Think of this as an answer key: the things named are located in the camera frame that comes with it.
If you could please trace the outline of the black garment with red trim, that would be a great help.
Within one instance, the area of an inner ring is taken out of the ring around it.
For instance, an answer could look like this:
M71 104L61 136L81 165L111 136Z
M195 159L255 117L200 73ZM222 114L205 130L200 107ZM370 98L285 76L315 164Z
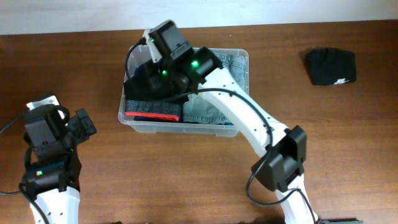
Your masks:
M167 75L158 74L159 67L148 60L134 69L133 76L124 82L125 115L135 121L183 121L183 104L188 98L170 103L162 102L173 95Z

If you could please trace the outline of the light blue jeans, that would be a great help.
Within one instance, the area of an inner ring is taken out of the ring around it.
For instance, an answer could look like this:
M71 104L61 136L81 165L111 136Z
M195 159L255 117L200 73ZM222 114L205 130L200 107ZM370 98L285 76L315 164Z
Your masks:
M218 54L218 59L227 68L237 84L244 90L246 87L246 60L243 56ZM183 104L183 122L198 124L232 125L232 122L214 105L199 97L189 95Z

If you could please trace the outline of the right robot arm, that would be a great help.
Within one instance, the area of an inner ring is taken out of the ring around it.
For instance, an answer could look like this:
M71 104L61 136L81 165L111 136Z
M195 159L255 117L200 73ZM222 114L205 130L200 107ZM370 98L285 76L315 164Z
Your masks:
M307 135L300 126L288 128L264 111L237 84L208 48L193 49L174 21L144 31L155 71L149 73L152 100L173 101L196 94L218 108L244 135L259 160L253 180L275 192L286 223L319 223L304 186Z

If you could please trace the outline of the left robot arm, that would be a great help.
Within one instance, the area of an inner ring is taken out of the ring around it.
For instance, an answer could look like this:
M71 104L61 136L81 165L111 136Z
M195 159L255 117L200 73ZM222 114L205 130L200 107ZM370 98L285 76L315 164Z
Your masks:
M78 223L81 162L77 146L96 134L84 109L70 116L61 105L42 105L25 115L29 145L19 190L36 223Z

